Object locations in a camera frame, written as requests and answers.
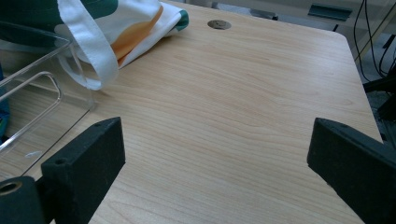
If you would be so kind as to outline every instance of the wood grain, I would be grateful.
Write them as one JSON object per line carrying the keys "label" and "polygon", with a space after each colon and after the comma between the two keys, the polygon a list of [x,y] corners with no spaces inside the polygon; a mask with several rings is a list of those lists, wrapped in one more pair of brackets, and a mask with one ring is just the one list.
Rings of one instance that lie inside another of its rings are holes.
{"label": "wood grain", "polygon": [[62,142],[122,118],[127,163],[92,223],[361,223],[306,163],[316,117],[380,140],[345,38],[172,4],[189,27],[121,69]]}

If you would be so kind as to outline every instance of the plastic bin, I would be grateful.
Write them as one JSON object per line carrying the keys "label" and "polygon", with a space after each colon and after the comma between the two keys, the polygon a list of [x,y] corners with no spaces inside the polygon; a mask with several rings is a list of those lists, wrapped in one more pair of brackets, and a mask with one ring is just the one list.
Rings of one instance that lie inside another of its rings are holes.
{"label": "plastic bin", "polygon": [[0,22],[0,101],[9,105],[0,146],[0,181],[23,175],[92,107],[91,92],[71,41],[53,33]]}

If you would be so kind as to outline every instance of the bag strap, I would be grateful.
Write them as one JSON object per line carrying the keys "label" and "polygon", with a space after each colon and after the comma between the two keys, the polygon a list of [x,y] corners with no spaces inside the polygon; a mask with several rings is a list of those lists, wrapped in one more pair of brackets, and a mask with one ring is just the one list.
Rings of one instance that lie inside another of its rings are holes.
{"label": "bag strap", "polygon": [[99,80],[86,78],[85,83],[81,78],[75,80],[88,89],[94,91],[102,89],[119,74],[113,49],[80,0],[58,0],[58,8],[62,21],[69,28],[99,77]]}

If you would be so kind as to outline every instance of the fabric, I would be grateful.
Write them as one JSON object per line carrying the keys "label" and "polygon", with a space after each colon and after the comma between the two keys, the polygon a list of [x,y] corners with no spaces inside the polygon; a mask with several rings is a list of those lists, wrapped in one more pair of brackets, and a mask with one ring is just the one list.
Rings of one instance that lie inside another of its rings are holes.
{"label": "fabric", "polygon": [[77,56],[92,65],[98,79],[70,75],[81,85],[100,90],[117,77],[119,68],[164,36],[186,28],[189,16],[158,0],[0,0],[0,21],[74,39]]}

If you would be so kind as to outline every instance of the green fabric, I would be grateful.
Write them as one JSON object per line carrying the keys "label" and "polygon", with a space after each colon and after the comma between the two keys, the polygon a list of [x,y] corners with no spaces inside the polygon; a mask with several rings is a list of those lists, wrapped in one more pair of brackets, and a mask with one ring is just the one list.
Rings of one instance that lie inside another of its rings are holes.
{"label": "green fabric", "polygon": [[183,30],[184,28],[186,28],[189,25],[189,14],[187,13],[186,10],[180,10],[180,15],[181,15],[181,19],[180,21],[176,24],[175,28],[178,31]]}
{"label": "green fabric", "polygon": [[0,22],[0,39],[10,43],[39,47],[46,49],[55,48],[55,38],[50,35],[42,35],[40,32],[27,32],[19,26]]}
{"label": "green fabric", "polygon": [[[114,13],[118,0],[81,0],[94,19]],[[62,24],[56,0],[0,0],[0,21],[52,31]]]}

